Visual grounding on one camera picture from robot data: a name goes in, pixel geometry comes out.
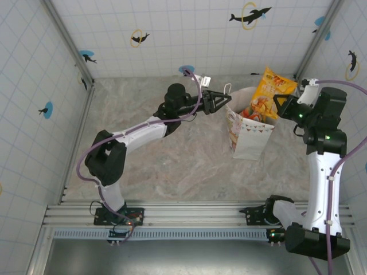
metal frame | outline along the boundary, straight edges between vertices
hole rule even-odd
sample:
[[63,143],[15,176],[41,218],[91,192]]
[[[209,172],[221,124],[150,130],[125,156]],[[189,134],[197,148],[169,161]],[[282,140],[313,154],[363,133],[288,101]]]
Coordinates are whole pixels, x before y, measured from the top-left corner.
[[321,42],[327,35],[327,32],[330,30],[331,23],[333,23],[335,17],[340,11],[340,8],[345,2],[346,0],[333,0],[333,2],[331,3],[329,10],[325,15],[324,21],[318,28],[315,38],[312,40],[306,54],[304,55],[302,63],[297,69],[297,72],[295,74],[295,80],[298,81],[298,84],[300,84],[300,81],[302,80],[302,77],[305,74],[306,69],[309,67],[312,58],[314,57]]
[[60,186],[58,192],[56,194],[58,194],[58,198],[56,203],[60,204],[62,202],[63,199],[63,195],[64,195],[64,191],[65,191],[65,186],[67,185],[67,183],[70,180],[72,171],[73,171],[73,166],[75,163],[75,159],[76,159],[76,155],[77,155],[77,151],[79,148],[79,144],[81,141],[81,137],[83,135],[83,130],[84,130],[84,126],[85,126],[85,121],[87,120],[88,117],[88,112],[89,112],[89,108],[91,107],[91,102],[93,99],[93,95],[94,95],[94,91],[95,91],[95,87],[92,87],[89,91],[88,97],[85,101],[85,104],[83,106],[83,114],[80,118],[79,124],[78,124],[78,133],[75,137],[75,141],[74,141],[74,146],[72,148],[72,153],[69,156],[68,159],[68,165],[67,165],[67,170],[63,176],[63,180],[62,180],[62,185]]
[[[244,202],[148,202],[128,201],[131,207],[144,207],[144,225],[137,227],[131,241],[159,239],[240,239],[267,241],[266,228],[273,226],[247,226],[239,210],[263,204],[261,201]],[[299,213],[306,211],[307,203],[295,203]],[[52,248],[53,239],[105,239],[112,226],[93,225],[89,213],[90,201],[69,201],[49,206],[39,240],[34,251],[28,275],[43,274]],[[92,206],[92,212],[98,206]],[[352,242],[347,254],[352,274],[365,274],[357,247],[359,241],[348,205],[340,205],[343,235]],[[116,231],[125,232],[127,226]]]
[[54,24],[55,28],[58,30],[60,37],[63,39],[66,44],[71,56],[73,57],[76,66],[79,68],[83,79],[89,84],[89,86],[93,86],[93,78],[91,73],[89,72],[84,60],[77,47],[75,46],[73,39],[71,38],[69,32],[67,31],[63,21],[58,15],[55,6],[53,5],[51,0],[41,0],[41,4],[45,8],[45,11],[48,13],[50,20]]

dolphin sticker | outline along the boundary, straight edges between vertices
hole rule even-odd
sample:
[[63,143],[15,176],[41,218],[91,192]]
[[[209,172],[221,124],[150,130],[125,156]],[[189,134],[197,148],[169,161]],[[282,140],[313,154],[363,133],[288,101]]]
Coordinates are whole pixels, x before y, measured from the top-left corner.
[[140,36],[138,36],[138,37],[133,36],[133,37],[131,37],[131,39],[140,44],[141,42],[145,41],[145,39],[147,39],[148,36],[149,36],[149,34],[145,33],[145,36],[143,36],[141,40],[140,40]]
[[357,65],[357,56],[356,53],[353,53],[351,50],[349,51],[348,56],[352,57],[352,61],[350,62],[350,64],[352,65],[350,67],[350,72],[352,72]]
[[96,63],[96,60],[92,60],[91,59],[91,56],[94,56],[94,52],[90,51],[90,50],[80,50],[79,53],[81,54],[81,56],[84,57],[84,60],[87,62],[93,62],[93,63]]
[[52,111],[53,111],[53,104],[51,101],[46,103],[45,108],[43,108],[42,110],[38,110],[40,112],[40,114],[44,114],[44,118],[49,119],[52,115]]
[[[318,26],[318,27],[321,26],[324,19],[325,19],[325,16],[321,16],[321,17],[317,18],[315,20],[315,25]],[[325,41],[329,40],[330,36],[331,36],[331,32],[328,31],[327,35],[325,36]]]
[[88,88],[87,88],[87,83],[85,83],[84,79],[82,79],[82,78],[81,78],[81,82],[84,84],[84,88],[85,88],[85,90],[87,91],[87,90],[88,90]]
[[264,18],[265,13],[267,13],[270,9],[271,7],[266,7],[265,9],[261,9],[261,10],[255,9],[255,10],[250,11],[250,13],[252,13],[251,15],[245,16],[245,17],[235,17],[235,15],[232,13],[229,21],[236,20],[239,22],[247,22],[247,25],[249,25],[252,23],[252,21],[259,19],[260,17]]

yellow snack bag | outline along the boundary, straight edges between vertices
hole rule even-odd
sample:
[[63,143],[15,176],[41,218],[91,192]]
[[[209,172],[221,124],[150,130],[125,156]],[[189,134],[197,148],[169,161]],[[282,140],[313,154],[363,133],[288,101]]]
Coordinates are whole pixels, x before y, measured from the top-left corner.
[[290,95],[297,87],[297,83],[285,77],[276,75],[269,67],[265,68],[263,78],[251,100],[251,107],[263,116],[277,119],[274,95]]

metal corner post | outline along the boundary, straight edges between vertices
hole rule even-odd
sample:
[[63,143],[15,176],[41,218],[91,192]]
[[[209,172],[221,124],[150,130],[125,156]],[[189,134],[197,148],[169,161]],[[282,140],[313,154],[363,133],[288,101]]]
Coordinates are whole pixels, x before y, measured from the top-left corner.
[[49,15],[50,20],[55,25],[56,29],[59,32],[59,35],[63,39],[65,45],[67,46],[70,54],[72,55],[77,67],[80,70],[83,79],[89,83],[90,86],[93,86],[93,78],[91,73],[89,72],[87,66],[85,65],[84,60],[79,54],[77,47],[75,46],[73,39],[68,33],[63,21],[61,20],[59,14],[57,13],[55,6],[53,5],[51,0],[41,0],[41,4],[45,8],[46,12]]
[[335,17],[340,11],[340,8],[345,2],[346,0],[333,0],[333,2],[331,3],[329,10],[325,15],[325,19],[323,20],[321,26],[317,30],[315,38],[311,42],[306,54],[304,55],[302,63],[297,69],[297,72],[295,74],[296,81],[300,82],[302,80],[302,77],[305,74],[307,68],[309,67],[310,62],[314,57],[318,47],[320,46],[323,39],[327,35],[327,32],[330,30],[331,24],[333,23]]

white tiled wall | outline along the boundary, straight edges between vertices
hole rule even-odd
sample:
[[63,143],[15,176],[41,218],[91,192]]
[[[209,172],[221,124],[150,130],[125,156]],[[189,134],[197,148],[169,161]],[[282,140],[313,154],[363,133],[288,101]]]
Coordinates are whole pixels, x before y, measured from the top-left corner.
[[[347,1],[331,27],[331,39],[324,41],[308,69],[307,77],[346,80],[351,62],[349,51],[355,52],[360,71],[349,75],[350,81],[367,88],[367,1]],[[348,136],[348,151],[367,136],[367,95],[346,86],[336,85],[348,93],[341,129]],[[347,161],[342,171],[341,202],[349,203],[365,248],[367,265],[367,147]]]
[[[52,0],[94,78],[171,76],[192,65],[198,74],[295,73],[331,0],[255,0],[244,10],[271,7],[244,30],[247,0]],[[136,29],[147,39],[130,45]]]
[[25,274],[61,187],[87,97],[74,64],[39,0],[0,0],[0,274]]

